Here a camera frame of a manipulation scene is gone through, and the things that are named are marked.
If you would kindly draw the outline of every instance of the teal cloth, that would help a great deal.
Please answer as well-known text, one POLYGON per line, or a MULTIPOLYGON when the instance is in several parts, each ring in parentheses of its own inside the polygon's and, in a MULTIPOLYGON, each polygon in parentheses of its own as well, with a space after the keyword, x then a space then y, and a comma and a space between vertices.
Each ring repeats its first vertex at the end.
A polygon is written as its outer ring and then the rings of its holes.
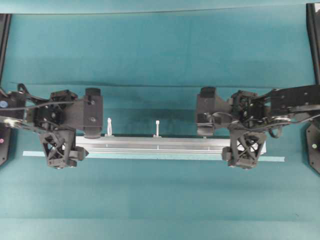
POLYGON ((1 13, 115 14, 288 6, 307 0, 1 0, 1 13))
MULTIPOLYGON (((113 15, 14 15, 2 85, 37 96, 99 87, 114 134, 196 134, 196 94, 314 84, 305 6, 113 15)), ((249 171, 223 161, 88 158, 55 170, 14 131, 0 167, 1 239, 317 240, 319 176, 305 125, 267 139, 249 171)))

